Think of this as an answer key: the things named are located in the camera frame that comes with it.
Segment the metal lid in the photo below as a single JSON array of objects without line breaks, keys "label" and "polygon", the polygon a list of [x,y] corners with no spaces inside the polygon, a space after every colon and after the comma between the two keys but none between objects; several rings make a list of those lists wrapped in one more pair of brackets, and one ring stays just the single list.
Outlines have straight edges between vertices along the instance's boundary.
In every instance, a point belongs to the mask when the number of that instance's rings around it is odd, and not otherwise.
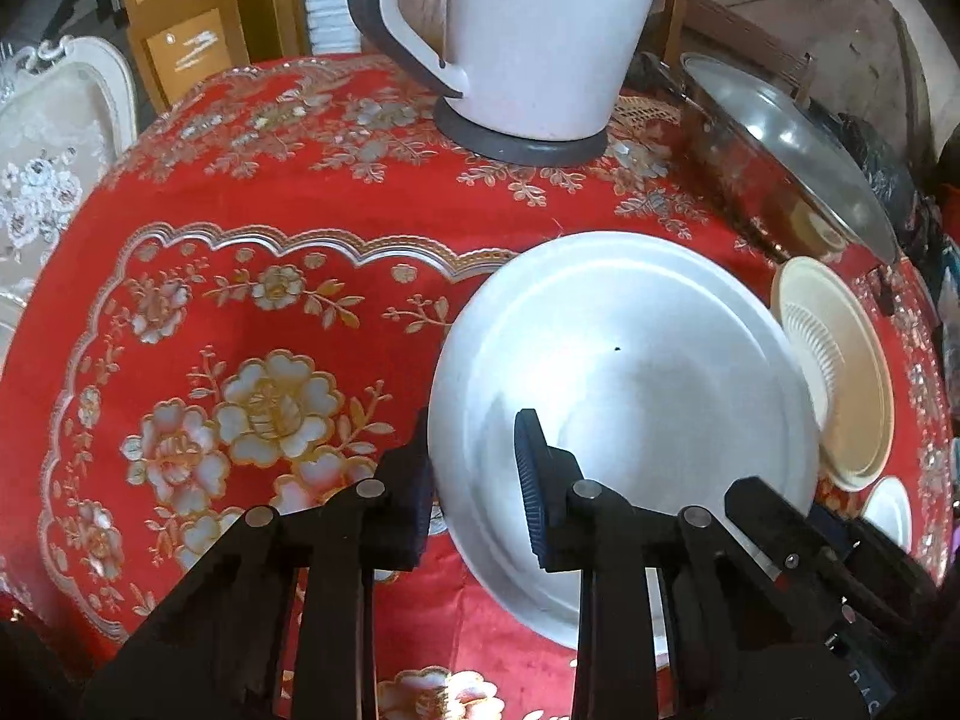
[{"label": "metal lid", "polygon": [[893,226],[853,158],[779,89],[712,57],[687,53],[683,69],[803,186],[839,232],[892,265]]}]

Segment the table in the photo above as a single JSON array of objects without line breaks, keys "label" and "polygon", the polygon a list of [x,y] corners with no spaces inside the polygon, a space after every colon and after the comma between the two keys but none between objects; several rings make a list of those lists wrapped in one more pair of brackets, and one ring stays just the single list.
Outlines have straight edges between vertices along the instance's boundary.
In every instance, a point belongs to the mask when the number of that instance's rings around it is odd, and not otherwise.
[{"label": "table", "polygon": [[[713,210],[675,108],[633,100],[605,156],[535,170],[450,143],[432,103],[375,55],[235,69],[109,172],[0,381],[0,589],[108,658],[244,509],[323,503],[405,442],[459,310],[540,242],[658,235],[769,295],[773,264]],[[853,288],[893,376],[887,473],[939,578],[949,420],[918,276],[904,262],[893,281],[892,319]],[[818,494],[845,514],[865,498]],[[498,608],[434,514],[421,568],[377,587],[382,715],[569,714],[575,654]]]}]

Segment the chair backrest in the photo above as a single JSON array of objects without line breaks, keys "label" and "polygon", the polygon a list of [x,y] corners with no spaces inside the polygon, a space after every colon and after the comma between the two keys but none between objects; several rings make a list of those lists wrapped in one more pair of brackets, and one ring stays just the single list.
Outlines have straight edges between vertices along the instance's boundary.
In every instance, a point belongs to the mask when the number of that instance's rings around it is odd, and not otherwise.
[{"label": "chair backrest", "polygon": [[135,139],[133,77],[106,41],[44,42],[0,65],[0,364],[61,233]]},{"label": "chair backrest", "polygon": [[791,52],[783,42],[713,0],[666,0],[661,23],[661,57],[670,67],[680,62],[680,38],[690,30],[722,45],[752,65],[785,81],[798,104],[806,102],[816,60]]}]

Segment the white pitcher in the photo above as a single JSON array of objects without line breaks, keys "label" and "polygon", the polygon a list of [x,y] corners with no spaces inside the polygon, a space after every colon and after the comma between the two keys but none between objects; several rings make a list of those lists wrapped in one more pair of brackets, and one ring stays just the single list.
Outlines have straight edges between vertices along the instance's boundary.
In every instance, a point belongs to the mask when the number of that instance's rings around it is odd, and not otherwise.
[{"label": "white pitcher", "polygon": [[505,143],[485,155],[527,151],[508,160],[523,164],[574,164],[603,151],[652,0],[447,0],[443,58],[397,0],[347,1],[367,37],[442,96],[437,122],[453,140],[480,153],[478,137]]}]

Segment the metal bowl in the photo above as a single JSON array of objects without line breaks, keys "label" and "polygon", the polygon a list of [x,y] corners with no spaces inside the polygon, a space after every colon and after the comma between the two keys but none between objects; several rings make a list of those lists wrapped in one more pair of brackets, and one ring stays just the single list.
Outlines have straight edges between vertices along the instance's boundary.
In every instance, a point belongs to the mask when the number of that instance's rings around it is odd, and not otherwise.
[{"label": "metal bowl", "polygon": [[680,64],[694,156],[779,258],[832,261],[853,247],[864,271],[894,264],[896,236],[860,168],[788,95],[708,56]]}]

